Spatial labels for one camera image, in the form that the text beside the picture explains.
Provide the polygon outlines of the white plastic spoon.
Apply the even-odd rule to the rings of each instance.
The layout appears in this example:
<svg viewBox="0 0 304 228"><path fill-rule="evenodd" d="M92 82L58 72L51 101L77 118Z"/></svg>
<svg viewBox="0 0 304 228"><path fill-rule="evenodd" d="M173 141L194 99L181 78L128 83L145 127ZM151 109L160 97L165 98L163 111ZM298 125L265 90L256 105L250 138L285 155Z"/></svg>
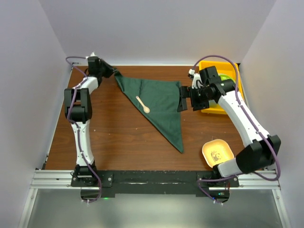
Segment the white plastic spoon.
<svg viewBox="0 0 304 228"><path fill-rule="evenodd" d="M140 99L139 96L136 96L136 99L137 99L137 101L140 103L140 105L142 106L143 111L144 111L146 114L148 114L148 113L150 112L149 107L147 107L147 106L142 102L142 100Z"/></svg>

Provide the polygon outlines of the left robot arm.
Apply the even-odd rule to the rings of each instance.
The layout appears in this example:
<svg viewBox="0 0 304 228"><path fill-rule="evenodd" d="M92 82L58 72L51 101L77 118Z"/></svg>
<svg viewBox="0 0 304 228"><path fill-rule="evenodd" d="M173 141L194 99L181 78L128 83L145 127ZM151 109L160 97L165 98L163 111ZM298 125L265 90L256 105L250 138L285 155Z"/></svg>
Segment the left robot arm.
<svg viewBox="0 0 304 228"><path fill-rule="evenodd" d="M88 68L81 70L69 61L71 57L67 57L66 62L83 74L83 79L73 88L64 90L65 117L71 124L76 143L73 179L87 186L101 187L90 142L89 125L93 115L90 95L101 85L103 78L109 78L116 69L94 52L88 57L78 58L87 60Z"/></svg>

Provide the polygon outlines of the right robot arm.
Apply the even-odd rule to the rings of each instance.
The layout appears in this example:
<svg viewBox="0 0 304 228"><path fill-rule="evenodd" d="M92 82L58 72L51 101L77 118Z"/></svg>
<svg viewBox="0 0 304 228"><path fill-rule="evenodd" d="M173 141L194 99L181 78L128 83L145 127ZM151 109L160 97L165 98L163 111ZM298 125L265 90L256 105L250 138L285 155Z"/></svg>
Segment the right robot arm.
<svg viewBox="0 0 304 228"><path fill-rule="evenodd" d="M270 135L253 116L239 92L236 81L222 80L215 66L200 70L189 70L191 86L180 87L178 111L187 109L186 98L191 101L194 111L207 109L211 100L225 110L236 127L244 149L233 159L213 166L212 182L221 187L228 178L239 174L255 173L267 166L276 165L276 177L281 174L277 154L281 140L277 135Z"/></svg>

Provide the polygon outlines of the dark green cloth napkin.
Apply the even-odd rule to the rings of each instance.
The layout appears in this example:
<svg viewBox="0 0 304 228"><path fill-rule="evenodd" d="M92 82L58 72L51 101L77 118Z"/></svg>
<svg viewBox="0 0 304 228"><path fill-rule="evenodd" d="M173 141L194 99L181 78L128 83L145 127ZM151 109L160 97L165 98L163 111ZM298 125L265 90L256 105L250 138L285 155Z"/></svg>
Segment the dark green cloth napkin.
<svg viewBox="0 0 304 228"><path fill-rule="evenodd" d="M184 153L181 114L177 112L181 86L180 81L160 81L125 77L120 73L114 75L115 80L130 102L145 116L145 118L166 138L180 153ZM149 107L146 114L137 101Z"/></svg>

